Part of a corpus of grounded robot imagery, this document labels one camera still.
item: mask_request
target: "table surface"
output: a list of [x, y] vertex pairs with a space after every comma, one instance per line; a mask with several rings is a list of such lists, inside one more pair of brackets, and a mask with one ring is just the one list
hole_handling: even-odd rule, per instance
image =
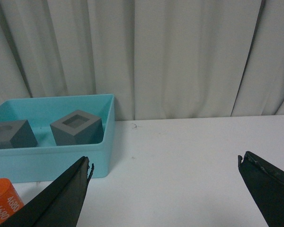
[[[267, 227], [238, 171], [247, 150], [284, 170], [284, 115], [116, 122], [77, 227]], [[49, 184], [14, 186], [27, 203]]]

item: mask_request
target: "square hole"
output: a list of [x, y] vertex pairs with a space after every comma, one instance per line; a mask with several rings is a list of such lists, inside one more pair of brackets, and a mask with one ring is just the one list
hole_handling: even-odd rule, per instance
[[88, 118], [76, 114], [62, 123], [75, 129], [78, 128], [80, 125], [84, 124], [85, 122], [87, 122], [88, 120], [89, 120]]

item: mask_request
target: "gray square block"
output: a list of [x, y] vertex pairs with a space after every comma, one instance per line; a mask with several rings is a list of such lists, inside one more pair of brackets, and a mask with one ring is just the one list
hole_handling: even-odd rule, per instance
[[28, 120], [0, 122], [0, 149], [30, 148], [37, 140]]
[[50, 124], [58, 146], [100, 143], [103, 127], [100, 117], [76, 110]]

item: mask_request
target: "white curtain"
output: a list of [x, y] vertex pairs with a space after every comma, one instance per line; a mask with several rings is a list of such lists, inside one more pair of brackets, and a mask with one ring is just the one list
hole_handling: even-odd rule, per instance
[[0, 0], [0, 104], [104, 93], [118, 120], [284, 114], [284, 0]]

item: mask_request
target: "orange can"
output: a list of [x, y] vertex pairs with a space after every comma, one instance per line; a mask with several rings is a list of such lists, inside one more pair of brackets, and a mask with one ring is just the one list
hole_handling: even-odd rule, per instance
[[0, 178], [0, 224], [24, 206], [14, 186], [7, 178]]

